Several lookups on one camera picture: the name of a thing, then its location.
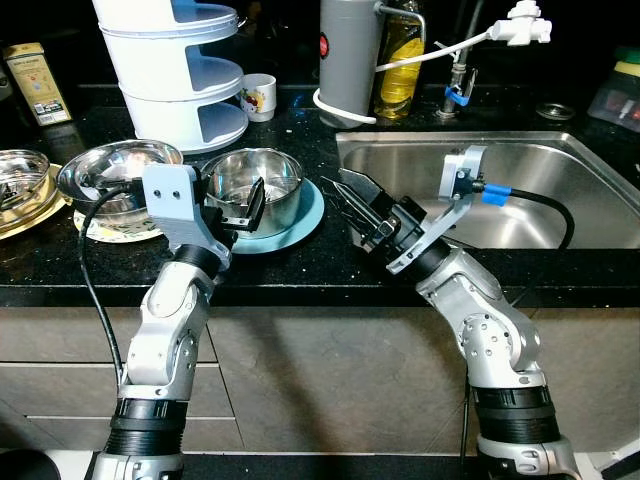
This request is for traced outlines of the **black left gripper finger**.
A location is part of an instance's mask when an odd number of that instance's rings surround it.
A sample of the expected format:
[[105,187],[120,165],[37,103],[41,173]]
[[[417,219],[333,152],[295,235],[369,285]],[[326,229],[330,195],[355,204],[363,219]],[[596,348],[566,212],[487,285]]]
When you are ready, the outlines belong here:
[[257,229],[264,214],[268,196],[265,191],[266,182],[264,178],[257,178],[252,183],[250,196],[247,197],[247,204],[244,205],[244,215],[239,220],[241,229]]

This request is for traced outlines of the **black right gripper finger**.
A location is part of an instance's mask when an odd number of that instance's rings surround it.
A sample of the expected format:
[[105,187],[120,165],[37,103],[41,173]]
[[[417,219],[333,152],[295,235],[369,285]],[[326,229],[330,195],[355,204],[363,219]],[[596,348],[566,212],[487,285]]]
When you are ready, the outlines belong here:
[[355,170],[338,170],[338,195],[360,216],[388,216],[393,201],[374,179]]
[[356,195],[356,192],[346,183],[332,178],[325,178],[332,186],[332,192],[326,195],[332,201],[335,209],[347,221],[352,232],[353,243],[365,246],[372,233],[372,214],[369,206]]

